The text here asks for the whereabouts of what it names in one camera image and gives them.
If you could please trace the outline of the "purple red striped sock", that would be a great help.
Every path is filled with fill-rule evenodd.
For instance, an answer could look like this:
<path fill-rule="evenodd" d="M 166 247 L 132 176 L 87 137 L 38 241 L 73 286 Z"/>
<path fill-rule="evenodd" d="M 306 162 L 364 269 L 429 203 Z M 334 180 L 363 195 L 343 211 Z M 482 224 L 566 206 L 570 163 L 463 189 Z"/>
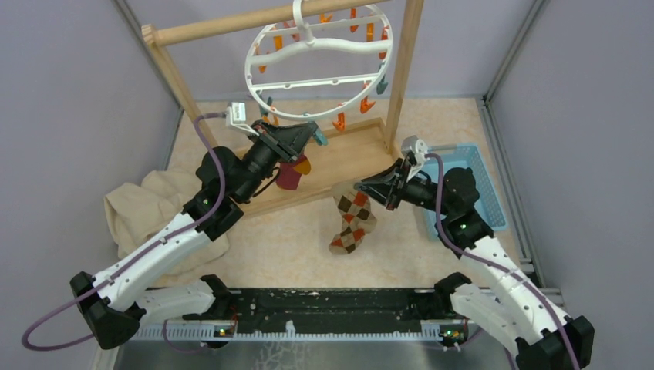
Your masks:
<path fill-rule="evenodd" d="M 300 180 L 312 171 L 312 165 L 305 154 L 301 154 L 293 163 L 281 163 L 279 176 L 275 181 L 278 188 L 283 190 L 297 190 Z"/>

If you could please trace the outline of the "beige argyle sock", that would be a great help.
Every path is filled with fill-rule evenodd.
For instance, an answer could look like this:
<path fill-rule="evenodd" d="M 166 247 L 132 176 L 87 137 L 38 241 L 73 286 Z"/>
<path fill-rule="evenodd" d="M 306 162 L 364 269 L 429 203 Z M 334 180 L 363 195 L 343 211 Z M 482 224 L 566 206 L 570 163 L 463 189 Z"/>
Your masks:
<path fill-rule="evenodd" d="M 341 217 L 340 232 L 336 233 L 329 251 L 343 255 L 353 253 L 366 235 L 376 228 L 369 196 L 357 190 L 354 183 L 340 183 L 332 187 L 332 199 Z"/>

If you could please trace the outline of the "wooden hanger stand frame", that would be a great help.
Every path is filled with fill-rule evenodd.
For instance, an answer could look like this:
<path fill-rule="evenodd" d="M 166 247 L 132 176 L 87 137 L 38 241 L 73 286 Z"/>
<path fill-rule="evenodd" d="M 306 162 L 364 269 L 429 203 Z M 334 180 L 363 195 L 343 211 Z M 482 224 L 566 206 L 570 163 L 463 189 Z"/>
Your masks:
<path fill-rule="evenodd" d="M 399 153 L 395 137 L 422 11 L 421 1 L 406 3 L 399 37 L 394 36 L 388 18 L 375 1 L 296 1 L 291 5 L 167 29 L 143 25 L 141 33 L 174 97 L 197 128 L 198 136 L 212 146 L 217 144 L 217 140 L 207 125 L 208 117 L 201 113 L 170 56 L 167 50 L 170 45 L 260 28 L 244 62 L 244 77 L 249 81 L 248 90 L 254 99 L 272 89 L 362 84 L 362 90 L 350 100 L 321 113 L 293 115 L 265 101 L 259 103 L 271 119 L 308 122 L 335 117 L 336 124 L 324 132 L 327 144 L 317 140 L 308 142 L 305 149 L 307 160 L 302 162 L 299 169 L 296 190 L 274 190 L 244 208 L 247 217 L 257 217 L 327 197 L 335 185 L 369 176 L 374 170 L 390 164 Z M 350 54 L 380 53 L 383 58 L 379 70 L 373 74 L 273 84 L 251 82 L 253 67 L 271 66 L 301 52 L 317 50 Z M 363 112 L 369 111 L 372 106 L 369 98 L 371 91 L 382 82 L 388 68 L 393 68 L 394 74 L 386 116 L 346 123 L 345 113 L 352 105 L 359 103 Z"/>

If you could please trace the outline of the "orange front clothes clip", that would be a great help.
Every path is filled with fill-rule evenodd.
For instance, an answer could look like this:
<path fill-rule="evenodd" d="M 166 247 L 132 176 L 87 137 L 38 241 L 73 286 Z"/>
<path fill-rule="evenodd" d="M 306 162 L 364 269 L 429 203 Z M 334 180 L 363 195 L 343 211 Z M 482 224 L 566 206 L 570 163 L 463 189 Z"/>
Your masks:
<path fill-rule="evenodd" d="M 346 129 L 346 113 L 342 109 L 340 112 L 338 112 L 336 121 L 332 122 L 333 127 L 338 131 L 338 132 L 344 132 Z"/>

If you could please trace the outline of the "light blue plastic basket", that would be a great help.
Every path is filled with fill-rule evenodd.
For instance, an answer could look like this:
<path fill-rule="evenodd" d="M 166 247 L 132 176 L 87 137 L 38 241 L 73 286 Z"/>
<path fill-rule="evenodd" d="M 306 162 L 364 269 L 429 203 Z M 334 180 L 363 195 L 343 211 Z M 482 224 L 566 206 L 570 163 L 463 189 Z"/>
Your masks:
<path fill-rule="evenodd" d="M 472 169 L 476 180 L 476 189 L 480 194 L 480 198 L 474 204 L 475 210 L 493 231 L 506 230 L 507 218 L 478 146 L 473 143 L 432 146 L 430 152 L 440 155 L 445 172 L 455 167 Z M 437 180 L 439 171 L 435 160 L 425 163 L 422 171 L 428 174 L 434 182 Z M 426 228 L 426 237 L 433 242 L 438 241 L 435 223 L 436 218 L 433 209 L 423 209 L 423 225 Z"/>

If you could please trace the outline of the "white round clip hanger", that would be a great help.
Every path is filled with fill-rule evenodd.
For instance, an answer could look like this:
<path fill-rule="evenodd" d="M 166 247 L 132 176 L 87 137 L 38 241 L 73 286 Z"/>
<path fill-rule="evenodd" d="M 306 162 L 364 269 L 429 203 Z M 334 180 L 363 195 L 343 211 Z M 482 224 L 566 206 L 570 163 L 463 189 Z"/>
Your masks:
<path fill-rule="evenodd" d="M 245 57 L 245 84 L 263 112 L 336 121 L 342 109 L 359 111 L 365 82 L 376 103 L 376 85 L 394 49 L 387 15 L 364 5 L 308 17 L 303 5 L 294 1 L 291 20 L 266 25 Z"/>

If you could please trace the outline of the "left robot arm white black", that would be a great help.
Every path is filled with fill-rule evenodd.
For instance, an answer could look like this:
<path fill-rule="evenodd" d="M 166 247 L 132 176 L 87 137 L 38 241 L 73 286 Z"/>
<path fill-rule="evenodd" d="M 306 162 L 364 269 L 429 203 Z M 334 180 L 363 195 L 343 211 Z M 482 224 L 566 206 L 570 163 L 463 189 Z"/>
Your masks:
<path fill-rule="evenodd" d="M 244 215 L 240 206 L 262 192 L 262 182 L 279 164 L 297 161 L 319 129 L 312 121 L 273 126 L 257 120 L 249 127 L 252 145 L 243 157 L 226 146 L 208 149 L 196 171 L 200 191 L 160 232 L 114 266 L 71 279 L 77 307 L 102 349 L 119 347 L 141 327 L 171 318 L 233 315 L 231 292 L 214 274 L 184 286 L 152 285 L 230 230 Z"/>

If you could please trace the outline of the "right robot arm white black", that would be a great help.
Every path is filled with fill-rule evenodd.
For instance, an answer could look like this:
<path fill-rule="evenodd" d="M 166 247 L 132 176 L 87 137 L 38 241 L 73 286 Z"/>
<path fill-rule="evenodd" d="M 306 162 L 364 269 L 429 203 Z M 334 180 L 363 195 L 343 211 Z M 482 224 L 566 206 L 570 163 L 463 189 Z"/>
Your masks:
<path fill-rule="evenodd" d="M 590 364 L 595 329 L 583 315 L 557 307 L 508 257 L 493 229 L 477 212 L 477 183 L 470 168 L 444 170 L 438 179 L 413 177 L 412 162 L 398 159 L 389 169 L 355 188 L 387 210 L 403 201 L 433 208 L 441 242 L 493 291 L 490 297 L 461 273 L 439 281 L 434 307 L 445 318 L 469 318 L 512 356 L 513 369 L 583 369 Z"/>

